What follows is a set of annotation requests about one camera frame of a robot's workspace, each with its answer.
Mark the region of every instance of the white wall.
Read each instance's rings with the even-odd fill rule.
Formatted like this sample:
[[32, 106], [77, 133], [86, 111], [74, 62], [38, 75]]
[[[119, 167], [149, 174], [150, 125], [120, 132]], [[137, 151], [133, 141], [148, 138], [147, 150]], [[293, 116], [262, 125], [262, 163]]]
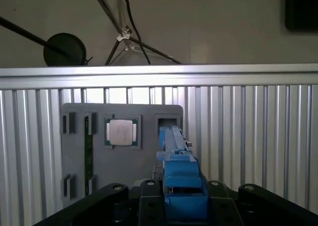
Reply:
[[[130, 1], [143, 41], [184, 63], [318, 61], [317, 35], [284, 30], [282, 0]], [[116, 37], [96, 0], [0, 0], [0, 15], [44, 39], [78, 36], [90, 65], [103, 65]], [[45, 66], [42, 50], [0, 27], [1, 67]]]

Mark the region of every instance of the black cable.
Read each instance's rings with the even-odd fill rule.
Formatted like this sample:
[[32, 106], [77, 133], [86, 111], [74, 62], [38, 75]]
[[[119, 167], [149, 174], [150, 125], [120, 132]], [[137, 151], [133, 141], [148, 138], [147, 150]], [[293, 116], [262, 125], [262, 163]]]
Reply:
[[145, 57], [146, 57], [146, 59], [147, 59], [147, 62], [148, 62], [148, 64], [150, 65], [150, 64], [151, 64], [151, 63], [150, 63], [150, 60], [149, 60], [149, 58], [148, 58], [148, 56], [147, 56], [147, 53], [146, 53], [145, 50], [144, 50], [143, 45], [141, 44], [141, 43], [142, 43], [142, 42], [141, 42], [141, 37], [140, 37], [140, 35], [139, 35], [139, 32], [138, 32], [138, 30], [137, 30], [137, 28], [136, 28], [136, 26], [135, 26], [133, 17], [132, 17], [132, 15], [131, 15], [129, 0], [125, 0], [125, 2], [126, 2], [126, 6], [127, 6], [127, 12], [128, 12], [129, 20], [130, 20], [130, 22], [131, 22], [131, 24], [132, 24], [132, 26], [133, 26], [133, 29], [134, 29], [134, 31], [136, 32], [136, 35], [137, 35], [138, 40], [139, 40], [140, 49], [141, 49], [142, 52], [144, 53], [144, 55], [145, 55]]

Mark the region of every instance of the metal clamp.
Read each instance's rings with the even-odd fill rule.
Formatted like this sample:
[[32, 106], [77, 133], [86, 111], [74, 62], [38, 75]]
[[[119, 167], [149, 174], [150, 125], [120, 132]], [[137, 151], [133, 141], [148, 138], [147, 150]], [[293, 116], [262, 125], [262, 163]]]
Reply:
[[119, 42], [121, 42], [122, 40], [125, 40], [125, 39], [129, 40], [129, 38], [130, 38], [130, 34], [128, 32], [123, 32], [122, 34], [119, 34], [116, 37], [117, 41], [119, 41]]

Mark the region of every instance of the silver bar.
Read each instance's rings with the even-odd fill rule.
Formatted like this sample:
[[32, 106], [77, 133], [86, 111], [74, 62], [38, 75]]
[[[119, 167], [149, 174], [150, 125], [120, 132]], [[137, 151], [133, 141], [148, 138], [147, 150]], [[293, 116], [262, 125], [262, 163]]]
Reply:
[[253, 131], [253, 119], [255, 112], [253, 106], [253, 86], [245, 87], [245, 182], [254, 183], [254, 149], [253, 140], [255, 134]]
[[310, 211], [318, 214], [318, 85], [312, 86], [312, 122], [310, 154]]
[[297, 171], [297, 125], [298, 125], [298, 87], [290, 86], [289, 106], [289, 167], [288, 167], [288, 200], [296, 203]]
[[[188, 95], [189, 95], [189, 99], [196, 99], [197, 96], [196, 96], [196, 89], [195, 87], [189, 87], [188, 88]], [[188, 125], [188, 140], [192, 142], [192, 145], [193, 145], [193, 153], [196, 157], [200, 157], [198, 155], [198, 148], [200, 147], [198, 145], [198, 132], [197, 132], [197, 128], [196, 128], [196, 104], [195, 104], [195, 101], [188, 101], [188, 109], [186, 110], [187, 111], [187, 116], [188, 116], [188, 122], [191, 123]]]
[[1, 68], [0, 76], [125, 75], [131, 74], [206, 74], [206, 73], [315, 73], [318, 64], [251, 64], [251, 65], [179, 65], [179, 66], [104, 66]]
[[223, 182], [233, 189], [232, 159], [232, 89], [223, 87]]
[[51, 88], [101, 88], [105, 87], [161, 87], [161, 86], [219, 86], [219, 85], [286, 85], [318, 84], [318, 74], [166, 74], [166, 75], [87, 75], [61, 77], [6, 77], [0, 80], [0, 89], [51, 89]]
[[71, 89], [63, 89], [61, 90], [61, 95], [62, 95], [62, 99], [61, 99], [61, 104], [64, 103], [72, 103], [72, 90]]
[[263, 176], [263, 141], [264, 141], [264, 87], [256, 86], [253, 96], [253, 182], [262, 185]]
[[219, 179], [219, 88], [209, 87], [210, 179]]
[[55, 118], [53, 116], [59, 116], [59, 91], [57, 89], [50, 90], [51, 107], [51, 134], [52, 134], [52, 147], [53, 147], [53, 160], [54, 160], [54, 191], [55, 191], [55, 212], [63, 208], [61, 200], [60, 182], [62, 179], [62, 152], [61, 152], [61, 136], [58, 131], [60, 127], [60, 118]]
[[43, 168], [43, 165], [40, 161], [39, 153], [39, 141], [38, 141], [38, 111], [36, 103], [36, 91], [28, 90], [27, 91], [28, 99], [28, 121], [29, 121], [29, 136], [30, 136], [30, 156], [31, 156], [31, 172], [32, 172], [32, 191], [33, 191], [33, 210], [34, 210], [34, 222], [33, 224], [41, 221], [43, 219], [43, 205], [42, 205], [42, 193], [44, 185], [41, 185], [41, 178], [44, 176], [41, 174], [40, 168]]
[[0, 225], [12, 225], [4, 91], [0, 90]]
[[33, 184], [31, 169], [31, 145], [29, 134], [29, 113], [28, 99], [26, 90], [18, 90], [17, 96], [17, 119], [19, 127], [19, 146], [21, 161], [21, 177], [23, 192], [23, 214], [24, 223], [27, 225], [34, 224], [34, 201], [33, 201]]
[[232, 189], [238, 189], [241, 186], [241, 87], [232, 87], [231, 95], [231, 122], [232, 122]]
[[275, 154], [274, 154], [274, 192], [284, 196], [285, 165], [285, 128], [286, 128], [286, 87], [276, 87], [276, 122], [275, 122]]
[[186, 87], [178, 87], [178, 105], [180, 105], [183, 109], [183, 135], [184, 137], [188, 136], [188, 94]]
[[305, 207], [306, 190], [307, 95], [308, 87], [298, 86], [296, 202], [302, 207]]
[[52, 139], [52, 112], [50, 103], [50, 91], [40, 90], [40, 126], [41, 147], [43, 149], [44, 181], [47, 217], [56, 212], [55, 173], [54, 173], [54, 149]]
[[201, 122], [201, 170], [202, 173], [209, 179], [210, 178], [210, 151], [211, 151], [211, 144], [209, 141], [209, 125], [211, 124], [211, 113], [209, 111], [209, 89], [208, 87], [201, 87], [200, 88], [200, 122]]
[[275, 106], [276, 106], [276, 88], [275, 86], [268, 87], [268, 98], [267, 98], [267, 156], [266, 160], [266, 179], [267, 189], [274, 192], [275, 190], [275, 168], [273, 162], [275, 161]]
[[11, 213], [12, 225], [20, 225], [23, 222], [21, 218], [21, 208], [23, 210], [23, 201], [20, 198], [18, 191], [18, 184], [21, 183], [21, 179], [18, 179], [17, 172], [17, 156], [16, 156], [16, 144], [14, 135], [14, 113], [13, 113], [13, 96], [12, 91], [4, 91], [4, 113], [6, 124], [6, 149], [7, 149], [7, 163], [8, 163], [8, 178], [9, 188], [7, 194], [9, 197], [9, 209]]

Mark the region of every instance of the rectangular slot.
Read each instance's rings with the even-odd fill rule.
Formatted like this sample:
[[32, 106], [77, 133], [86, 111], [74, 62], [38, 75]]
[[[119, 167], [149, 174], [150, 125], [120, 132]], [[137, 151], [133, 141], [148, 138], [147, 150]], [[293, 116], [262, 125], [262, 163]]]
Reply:
[[62, 134], [71, 134], [75, 133], [75, 120], [76, 120], [76, 113], [66, 113], [62, 117]]
[[96, 134], [96, 123], [97, 123], [97, 114], [96, 113], [87, 113], [86, 115], [88, 117], [88, 134], [94, 135]]
[[69, 179], [70, 176], [71, 176], [70, 174], [67, 174], [61, 180], [62, 198], [67, 197], [67, 195], [68, 195], [68, 183], [67, 183], [67, 180]]
[[63, 116], [63, 134], [65, 134], [67, 131], [66, 125], [67, 125], [67, 117], [64, 115]]
[[169, 127], [169, 126], [177, 126], [176, 118], [159, 118], [158, 119], [158, 136], [160, 127]]

